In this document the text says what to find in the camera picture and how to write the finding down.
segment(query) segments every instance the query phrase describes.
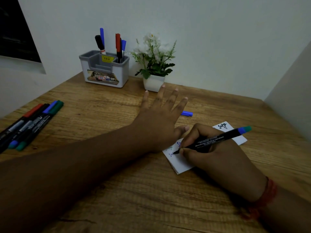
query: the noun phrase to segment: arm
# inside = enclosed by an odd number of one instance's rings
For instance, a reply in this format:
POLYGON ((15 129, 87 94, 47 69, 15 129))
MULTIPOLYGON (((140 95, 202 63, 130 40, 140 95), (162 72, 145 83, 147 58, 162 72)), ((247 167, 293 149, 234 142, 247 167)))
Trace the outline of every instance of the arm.
MULTIPOLYGON (((221 133, 210 126, 196 124, 180 146, 192 144, 199 135, 214 137, 221 133)), ((265 190, 265 175, 232 139, 213 145, 209 153, 198 153, 187 148, 181 149, 181 153, 222 187, 249 202, 258 200, 265 190)), ((310 232, 311 204, 281 187, 278 187, 274 200, 259 212, 276 232, 310 232)))
POLYGON ((149 109, 148 91, 131 125, 49 151, 0 163, 0 232, 28 232, 74 204, 130 160, 161 151, 186 132, 175 128, 187 98, 161 107, 165 86, 149 109))

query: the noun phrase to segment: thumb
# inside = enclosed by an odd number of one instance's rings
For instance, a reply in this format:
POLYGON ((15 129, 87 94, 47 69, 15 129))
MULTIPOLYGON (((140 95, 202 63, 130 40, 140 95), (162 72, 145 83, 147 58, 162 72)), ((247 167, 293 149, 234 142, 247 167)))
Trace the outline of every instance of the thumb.
POLYGON ((176 140, 180 139, 181 136, 189 130, 189 128, 190 127, 188 125, 182 125, 182 126, 175 128, 174 135, 175 135, 176 140))
POLYGON ((206 154, 199 153, 196 150, 188 148, 181 148, 179 150, 179 153, 183 155, 189 163, 192 163, 199 168, 202 168, 204 166, 206 154))

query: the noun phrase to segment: right hand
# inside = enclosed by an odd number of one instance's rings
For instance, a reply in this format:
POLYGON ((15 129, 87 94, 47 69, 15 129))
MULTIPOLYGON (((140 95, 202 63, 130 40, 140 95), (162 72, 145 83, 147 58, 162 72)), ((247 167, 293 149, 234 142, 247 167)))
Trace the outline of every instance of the right hand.
MULTIPOLYGON (((200 135, 210 138, 221 133, 223 132, 213 127, 197 123, 180 147, 191 145, 200 135)), ((209 153, 199 153, 187 148, 182 148, 180 153, 190 163, 206 171, 223 188, 249 202, 258 200, 265 190, 265 175, 232 139, 212 145, 209 153)))

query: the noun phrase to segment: red thread bracelet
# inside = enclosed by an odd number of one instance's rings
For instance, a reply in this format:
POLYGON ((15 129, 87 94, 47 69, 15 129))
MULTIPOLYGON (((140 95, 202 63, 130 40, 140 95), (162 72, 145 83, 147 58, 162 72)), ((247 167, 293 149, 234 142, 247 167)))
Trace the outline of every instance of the red thread bracelet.
POLYGON ((266 188, 262 196, 257 201, 250 203, 248 206, 249 215, 243 214, 242 217, 244 219, 258 219, 260 216, 260 208, 266 207, 275 198, 277 194, 277 185, 269 177, 267 177, 267 180, 266 188))

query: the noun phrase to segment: left hand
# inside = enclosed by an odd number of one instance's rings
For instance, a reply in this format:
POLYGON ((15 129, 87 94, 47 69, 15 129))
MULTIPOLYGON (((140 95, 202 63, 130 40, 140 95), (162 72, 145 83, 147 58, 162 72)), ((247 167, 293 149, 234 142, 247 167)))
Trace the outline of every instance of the left hand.
POLYGON ((160 152, 168 148, 189 130, 189 126, 186 125, 175 128, 175 123, 183 112, 188 98, 183 98, 172 110, 178 95, 178 89, 176 88, 165 104, 161 106, 164 92, 165 85, 163 84, 152 106, 149 108, 149 93, 145 91, 141 109, 131 124, 134 126, 137 135, 142 138, 142 141, 147 143, 148 146, 150 145, 147 148, 148 152, 160 152))

